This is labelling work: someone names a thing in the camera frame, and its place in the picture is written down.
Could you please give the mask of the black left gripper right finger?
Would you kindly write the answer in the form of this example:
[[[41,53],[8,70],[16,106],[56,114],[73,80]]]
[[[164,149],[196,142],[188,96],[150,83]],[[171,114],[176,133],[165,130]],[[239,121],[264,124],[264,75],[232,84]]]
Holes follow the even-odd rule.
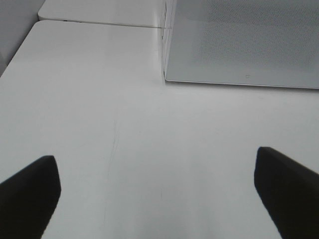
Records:
[[[271,147],[259,147],[256,191],[283,239],[319,237],[319,175]]]

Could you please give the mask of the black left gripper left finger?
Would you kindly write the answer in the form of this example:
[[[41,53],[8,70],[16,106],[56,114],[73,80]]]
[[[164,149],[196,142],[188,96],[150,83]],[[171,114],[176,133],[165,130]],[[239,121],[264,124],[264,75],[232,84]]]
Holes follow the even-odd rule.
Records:
[[[61,195],[54,156],[43,156],[0,185],[0,237],[39,239]]]

